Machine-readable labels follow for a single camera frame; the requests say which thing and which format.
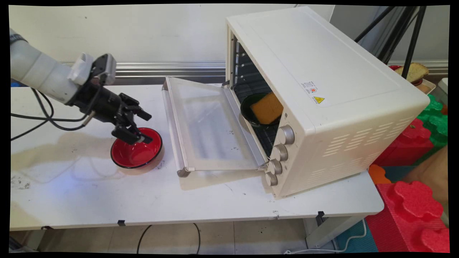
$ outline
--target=black bowl rim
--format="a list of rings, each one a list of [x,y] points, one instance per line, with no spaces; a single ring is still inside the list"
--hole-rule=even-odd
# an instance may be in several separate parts
[[[142,128],[151,129],[151,128],[148,128],[148,127],[139,127],[139,129],[142,129]],[[156,155],[155,155],[151,160],[147,161],[147,162],[144,163],[144,164],[135,166],[135,167],[126,167],[126,166],[123,166],[123,165],[121,165],[121,164],[118,164],[118,163],[115,161],[115,159],[113,159],[113,155],[112,155],[113,145],[115,145],[115,141],[118,140],[118,138],[116,138],[116,140],[112,143],[112,147],[110,148],[110,157],[112,158],[113,163],[115,163],[117,166],[119,166],[119,167],[121,167],[121,168],[129,168],[129,169],[131,169],[131,168],[140,168],[140,167],[143,167],[143,166],[147,165],[148,163],[152,162],[152,161],[159,155],[159,153],[160,153],[161,150],[162,150],[162,137],[161,137],[161,135],[160,135],[156,130],[154,130],[154,129],[151,129],[151,130],[155,131],[155,132],[159,135],[159,139],[161,140],[161,145],[159,146],[158,153],[156,153]]]
[[[246,101],[246,99],[247,99],[248,97],[250,97],[250,96],[253,96],[253,95],[260,95],[260,94],[267,95],[268,93],[254,93],[254,94],[251,94],[251,95],[247,96],[247,97],[242,101],[242,103],[241,103],[241,115],[244,117],[245,120],[247,120],[247,122],[249,122],[249,124],[251,124],[251,125],[253,125],[253,126],[268,127],[268,126],[273,126],[273,125],[279,124],[279,122],[280,122],[280,117],[281,117],[281,116],[279,116],[279,118],[277,118],[276,120],[274,120],[274,122],[272,122],[272,123],[257,123],[257,122],[255,122],[255,121],[253,121],[253,120],[251,120],[251,119],[248,119],[248,118],[246,117],[245,113],[242,112],[242,104]]]

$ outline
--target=floor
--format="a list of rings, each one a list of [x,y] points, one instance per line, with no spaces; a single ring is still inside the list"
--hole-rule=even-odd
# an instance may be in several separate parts
[[[283,254],[306,249],[302,219],[197,223],[199,254]],[[135,253],[147,226],[46,230],[42,252]],[[328,243],[323,249],[333,249]],[[192,224],[153,225],[145,233],[139,253],[193,254],[198,234]]]

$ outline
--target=bread slice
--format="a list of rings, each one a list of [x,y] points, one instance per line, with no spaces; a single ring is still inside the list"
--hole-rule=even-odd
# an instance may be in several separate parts
[[[250,106],[253,113],[261,124],[270,124],[282,115],[284,107],[276,98],[274,93],[270,92],[257,103]]]
[[[402,75],[403,73],[403,66],[395,70],[396,73]],[[421,65],[420,63],[411,63],[409,65],[409,70],[408,70],[408,75],[406,77],[406,80],[409,82],[415,82],[425,75],[429,74],[429,69],[427,67]]]

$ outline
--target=red foam block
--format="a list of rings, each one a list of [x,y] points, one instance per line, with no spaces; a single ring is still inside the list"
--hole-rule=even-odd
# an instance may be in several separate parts
[[[385,206],[366,220],[380,252],[449,252],[449,231],[440,219],[443,207],[428,186],[400,181],[376,188]]]
[[[419,119],[410,125],[379,155],[373,164],[379,166],[411,166],[430,149],[431,132]]]

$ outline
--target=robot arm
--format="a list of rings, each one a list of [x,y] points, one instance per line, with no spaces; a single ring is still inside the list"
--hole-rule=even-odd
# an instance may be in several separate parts
[[[114,124],[112,135],[128,144],[152,141],[134,123],[134,115],[146,121],[151,118],[139,102],[103,88],[115,81],[116,61],[111,54],[94,61],[82,53],[70,68],[30,46],[10,28],[10,66],[11,78],[83,113],[90,108],[90,117]]]

